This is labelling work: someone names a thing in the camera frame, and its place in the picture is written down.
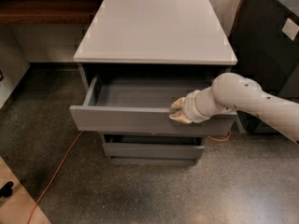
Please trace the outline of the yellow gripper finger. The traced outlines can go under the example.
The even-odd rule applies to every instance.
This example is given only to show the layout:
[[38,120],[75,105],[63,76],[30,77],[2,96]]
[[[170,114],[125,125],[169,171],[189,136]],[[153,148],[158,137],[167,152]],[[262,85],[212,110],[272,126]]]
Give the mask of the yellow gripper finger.
[[175,122],[179,122],[179,123],[185,123],[185,124],[192,123],[192,121],[190,119],[188,119],[181,110],[170,114],[169,118],[171,120],[173,120]]
[[184,97],[180,97],[173,104],[171,104],[171,108],[172,109],[176,109],[176,110],[181,109],[183,107],[184,101],[185,101],[185,98]]

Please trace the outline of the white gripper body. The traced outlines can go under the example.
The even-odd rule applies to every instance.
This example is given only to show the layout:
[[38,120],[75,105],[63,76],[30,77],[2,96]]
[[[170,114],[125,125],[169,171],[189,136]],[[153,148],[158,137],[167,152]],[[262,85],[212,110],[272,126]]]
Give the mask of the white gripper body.
[[181,109],[181,113],[187,119],[188,123],[201,123],[213,116],[231,112],[231,108],[220,105],[215,100],[210,88],[189,93],[185,97]]

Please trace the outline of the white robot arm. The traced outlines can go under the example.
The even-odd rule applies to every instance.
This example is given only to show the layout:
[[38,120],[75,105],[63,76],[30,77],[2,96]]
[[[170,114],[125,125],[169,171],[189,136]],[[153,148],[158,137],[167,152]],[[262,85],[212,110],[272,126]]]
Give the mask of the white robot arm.
[[171,120],[201,123],[233,111],[248,113],[295,144],[299,142],[299,104],[263,91],[254,80],[235,73],[217,76],[204,90],[188,93],[171,104]]

